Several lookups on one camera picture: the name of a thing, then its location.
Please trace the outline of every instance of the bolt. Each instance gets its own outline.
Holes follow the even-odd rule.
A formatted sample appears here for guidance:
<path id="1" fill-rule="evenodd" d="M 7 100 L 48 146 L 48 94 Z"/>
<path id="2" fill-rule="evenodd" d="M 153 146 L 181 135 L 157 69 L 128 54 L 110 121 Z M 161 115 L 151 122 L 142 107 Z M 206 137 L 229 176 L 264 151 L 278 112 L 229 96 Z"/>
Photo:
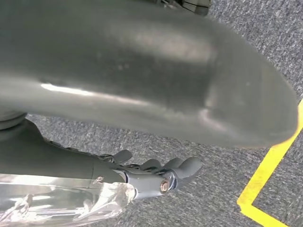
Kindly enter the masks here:
<path id="1" fill-rule="evenodd" d="M 169 182 L 168 180 L 163 180 L 160 186 L 162 193 L 166 193 L 169 189 Z"/>

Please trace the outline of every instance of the curved metal pipe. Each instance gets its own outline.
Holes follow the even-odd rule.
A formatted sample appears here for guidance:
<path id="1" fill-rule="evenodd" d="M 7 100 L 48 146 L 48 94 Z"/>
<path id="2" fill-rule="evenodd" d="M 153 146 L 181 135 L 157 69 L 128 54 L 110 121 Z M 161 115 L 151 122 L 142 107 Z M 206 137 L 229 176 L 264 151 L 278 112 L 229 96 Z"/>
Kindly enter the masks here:
<path id="1" fill-rule="evenodd" d="M 241 37 L 131 0 L 0 2 L 0 105 L 227 147 L 297 127 L 296 99 Z"/>

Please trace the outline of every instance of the yellow tape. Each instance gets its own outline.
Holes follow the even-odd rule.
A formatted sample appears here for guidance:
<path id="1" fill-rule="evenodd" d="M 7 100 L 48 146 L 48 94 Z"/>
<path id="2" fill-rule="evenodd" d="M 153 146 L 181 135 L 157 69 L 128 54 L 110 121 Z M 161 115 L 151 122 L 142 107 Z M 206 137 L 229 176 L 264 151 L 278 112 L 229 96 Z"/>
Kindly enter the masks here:
<path id="1" fill-rule="evenodd" d="M 252 206 L 253 201 L 303 128 L 303 100 L 298 105 L 298 124 L 296 132 L 289 140 L 271 147 L 250 181 L 238 198 L 241 213 L 264 227 L 287 227 L 280 221 Z"/>

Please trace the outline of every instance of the clear plastic wrap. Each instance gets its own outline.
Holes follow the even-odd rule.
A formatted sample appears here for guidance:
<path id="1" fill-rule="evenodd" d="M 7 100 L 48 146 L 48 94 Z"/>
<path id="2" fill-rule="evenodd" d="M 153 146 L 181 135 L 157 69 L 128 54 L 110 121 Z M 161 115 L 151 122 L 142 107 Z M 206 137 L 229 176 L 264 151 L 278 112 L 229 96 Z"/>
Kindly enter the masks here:
<path id="1" fill-rule="evenodd" d="M 113 218 L 134 199 L 128 183 L 0 174 L 0 227 L 76 227 Z"/>

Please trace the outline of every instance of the gray carpet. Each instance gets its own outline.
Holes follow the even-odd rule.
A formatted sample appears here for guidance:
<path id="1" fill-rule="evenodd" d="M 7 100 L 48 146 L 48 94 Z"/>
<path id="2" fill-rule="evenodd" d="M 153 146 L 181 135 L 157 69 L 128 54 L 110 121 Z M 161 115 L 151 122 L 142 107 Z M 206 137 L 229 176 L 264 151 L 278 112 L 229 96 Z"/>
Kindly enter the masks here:
<path id="1" fill-rule="evenodd" d="M 243 35 L 283 73 L 303 98 L 303 1 L 212 0 L 210 16 Z M 82 151 L 129 149 L 133 163 L 150 158 L 198 156 L 203 172 L 185 188 L 138 201 L 121 216 L 95 227 L 255 227 L 237 200 L 267 149 L 224 149 L 58 118 L 29 116 L 43 135 Z M 303 154 L 301 134 L 254 205 L 291 227 L 303 226 Z"/>

